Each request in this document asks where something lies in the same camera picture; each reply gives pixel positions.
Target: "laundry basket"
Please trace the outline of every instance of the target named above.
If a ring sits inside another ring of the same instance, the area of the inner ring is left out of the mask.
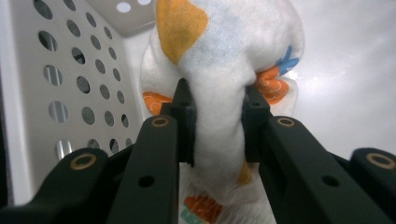
[[[131,33],[145,33],[154,16],[149,0],[0,2],[3,135],[19,204],[73,150],[111,156],[135,141],[146,116],[136,73],[148,40]]]

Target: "white plastic basket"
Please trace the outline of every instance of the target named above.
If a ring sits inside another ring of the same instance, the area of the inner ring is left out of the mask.
[[[112,155],[135,141],[145,116],[134,61],[141,55],[134,53],[148,41],[134,46],[119,34],[153,22],[148,3],[130,1],[135,13],[123,14],[117,1],[1,1],[3,122],[15,203],[28,201],[72,150],[99,147]]]
[[[299,85],[293,116],[342,157],[357,147],[396,154],[396,2],[292,2],[306,35],[303,60],[289,74]],[[149,0],[0,0],[2,123],[14,203],[28,202],[71,150],[112,155],[135,141],[149,115],[138,79],[153,9]]]

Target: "orange fabric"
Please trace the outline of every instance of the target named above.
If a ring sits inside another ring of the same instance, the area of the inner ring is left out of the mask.
[[[238,184],[246,185],[250,183],[250,180],[251,180],[251,171],[250,168],[248,167],[247,161],[244,160],[244,163],[242,164],[241,173],[239,173]]]
[[[257,75],[255,86],[270,105],[274,105],[281,101],[289,91],[288,83],[276,79],[278,76],[278,66],[274,66]]]
[[[215,223],[222,211],[222,205],[214,199],[204,196],[188,197],[184,200],[184,204],[198,218],[209,223]]]
[[[205,31],[209,18],[189,0],[158,0],[157,27],[163,53],[177,64]]]
[[[145,100],[146,107],[152,115],[159,115],[163,103],[171,103],[172,99],[162,96],[156,92],[148,91],[143,92],[143,99]]]

